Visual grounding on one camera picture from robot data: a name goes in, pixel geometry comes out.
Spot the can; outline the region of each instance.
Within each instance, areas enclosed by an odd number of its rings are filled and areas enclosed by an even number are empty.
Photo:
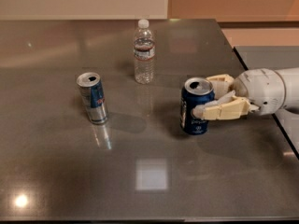
[[[188,134],[197,135],[207,131],[208,120],[196,118],[192,110],[214,100],[213,85],[202,77],[188,79],[181,91],[180,126]]]
[[[91,123],[105,123],[108,112],[100,76],[94,72],[84,73],[77,78],[77,84]]]

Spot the robotic hand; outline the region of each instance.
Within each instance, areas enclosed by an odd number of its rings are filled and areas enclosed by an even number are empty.
[[[239,119],[249,112],[274,114],[286,109],[299,114],[299,68],[243,72],[207,77],[214,87],[215,101],[198,105],[192,112],[199,119]]]

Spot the bright light spot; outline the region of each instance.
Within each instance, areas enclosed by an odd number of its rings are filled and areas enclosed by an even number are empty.
[[[23,208],[28,204],[28,198],[26,195],[22,194],[16,198],[16,206]]]

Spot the bottle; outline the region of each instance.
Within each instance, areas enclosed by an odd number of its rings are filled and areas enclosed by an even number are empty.
[[[153,80],[155,38],[148,20],[139,20],[134,33],[135,80],[147,84]]]

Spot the wall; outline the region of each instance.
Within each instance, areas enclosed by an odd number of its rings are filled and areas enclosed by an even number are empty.
[[[0,20],[162,19],[168,0],[0,0]]]
[[[299,21],[299,0],[169,0],[169,18]]]

